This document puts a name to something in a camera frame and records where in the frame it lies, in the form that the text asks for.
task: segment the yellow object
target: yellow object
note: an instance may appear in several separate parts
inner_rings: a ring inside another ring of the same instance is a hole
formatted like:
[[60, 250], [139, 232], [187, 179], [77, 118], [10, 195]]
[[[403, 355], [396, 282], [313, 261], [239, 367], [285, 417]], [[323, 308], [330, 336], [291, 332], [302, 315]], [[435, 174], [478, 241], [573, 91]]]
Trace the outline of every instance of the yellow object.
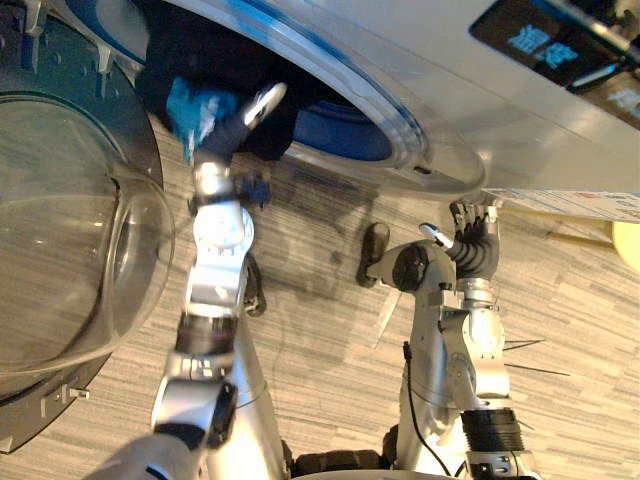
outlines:
[[640, 223], [613, 222], [611, 236], [618, 255], [640, 273]]

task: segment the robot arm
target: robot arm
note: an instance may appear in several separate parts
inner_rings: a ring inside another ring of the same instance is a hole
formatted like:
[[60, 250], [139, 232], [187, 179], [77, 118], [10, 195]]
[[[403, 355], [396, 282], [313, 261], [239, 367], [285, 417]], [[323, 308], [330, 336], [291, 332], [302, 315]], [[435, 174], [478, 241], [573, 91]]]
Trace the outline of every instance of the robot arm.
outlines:
[[490, 284], [499, 258], [496, 209], [452, 205], [452, 213], [457, 233], [447, 254], [456, 262], [460, 309], [443, 316], [439, 328], [447, 386], [462, 412], [467, 466], [474, 480], [539, 479], [512, 409], [504, 328]]
[[187, 280], [176, 344], [168, 354], [153, 408], [153, 434], [124, 446], [89, 480], [191, 480], [206, 451], [227, 440], [237, 389], [226, 378], [233, 368], [234, 337], [244, 311], [245, 257], [253, 242], [253, 223], [240, 205], [229, 162], [285, 90], [284, 84], [264, 90], [220, 122], [206, 139], [215, 146], [214, 160], [198, 161], [193, 145], [185, 146], [193, 167], [197, 256]]
[[[420, 230], [429, 240], [384, 252], [388, 230], [378, 234], [383, 240], [376, 244], [374, 231], [381, 231], [376, 224], [363, 245], [368, 265], [361, 265], [366, 275], [359, 275], [360, 283], [370, 286], [369, 280], [379, 279], [412, 293], [416, 302], [407, 360], [413, 365], [413, 380], [406, 388], [403, 384], [401, 394], [396, 467], [425, 472], [434, 468], [424, 461], [430, 455], [424, 454], [415, 429], [424, 438], [438, 437], [440, 446], [451, 445], [459, 415], [474, 480], [539, 479], [533, 456], [524, 449], [502, 360], [504, 328], [490, 283], [499, 258], [496, 209], [454, 204], [451, 211], [454, 240], [423, 224]], [[414, 403], [421, 425], [415, 422]], [[439, 463], [445, 470], [441, 459]]]

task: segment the display screen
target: display screen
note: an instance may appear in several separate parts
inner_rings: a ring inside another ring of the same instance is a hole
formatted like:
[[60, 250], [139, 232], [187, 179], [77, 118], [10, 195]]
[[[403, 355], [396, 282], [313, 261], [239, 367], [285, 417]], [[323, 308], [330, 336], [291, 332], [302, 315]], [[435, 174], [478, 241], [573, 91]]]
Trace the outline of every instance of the display screen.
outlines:
[[[572, 4], [607, 29], [640, 44], [638, 12], [625, 8], [624, 0], [574, 0]], [[544, 0], [500, 0], [472, 25], [470, 32], [640, 130], [639, 66], [619, 47], [608, 44]]]

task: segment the washing machine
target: washing machine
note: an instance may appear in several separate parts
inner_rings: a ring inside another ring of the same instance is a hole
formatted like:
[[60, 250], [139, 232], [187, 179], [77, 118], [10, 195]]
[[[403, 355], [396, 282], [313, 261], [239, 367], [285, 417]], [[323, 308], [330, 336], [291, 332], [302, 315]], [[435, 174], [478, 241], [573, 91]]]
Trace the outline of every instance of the washing machine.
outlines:
[[[525, 207], [640, 221], [638, 0], [172, 3], [346, 99], [300, 112], [287, 154], [303, 162], [388, 188], [482, 187]], [[130, 0], [51, 5], [144, 65]]]
[[[638, 0], [172, 3], [339, 96], [299, 112], [286, 155], [303, 164], [443, 199], [484, 189], [640, 221]], [[86, 394], [152, 308], [172, 227], [153, 133], [127, 79], [149, 42], [135, 3], [2, 2], [0, 27], [9, 452]]]

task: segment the blue cloth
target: blue cloth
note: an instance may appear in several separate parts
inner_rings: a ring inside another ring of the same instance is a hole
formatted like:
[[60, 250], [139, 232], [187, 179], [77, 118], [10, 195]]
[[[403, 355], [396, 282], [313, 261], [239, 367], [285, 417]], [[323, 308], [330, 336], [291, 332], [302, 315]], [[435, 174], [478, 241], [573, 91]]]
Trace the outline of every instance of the blue cloth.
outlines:
[[193, 152], [215, 128], [216, 122], [233, 114], [238, 97], [224, 90], [194, 90], [176, 77], [167, 97], [167, 113], [173, 134], [182, 142], [185, 161], [191, 163]]

